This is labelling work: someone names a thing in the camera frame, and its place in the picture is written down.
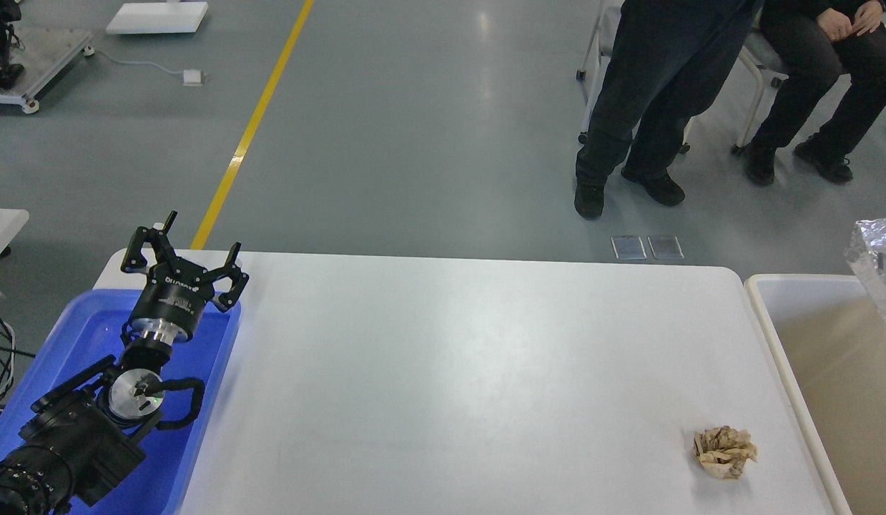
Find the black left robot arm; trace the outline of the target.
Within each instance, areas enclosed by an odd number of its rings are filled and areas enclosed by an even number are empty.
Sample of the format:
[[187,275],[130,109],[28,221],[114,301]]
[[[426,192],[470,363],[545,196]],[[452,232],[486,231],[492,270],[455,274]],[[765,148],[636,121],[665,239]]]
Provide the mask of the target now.
[[147,278],[122,326],[122,354],[100,358],[31,405],[22,444],[0,462],[0,514],[66,514],[73,498],[96,505],[146,459],[143,438],[200,417],[207,381],[162,371],[174,346],[194,337],[205,306],[235,307],[249,275],[237,264],[239,243],[219,268],[179,257],[168,239],[175,218],[139,226],[122,258],[123,273]]

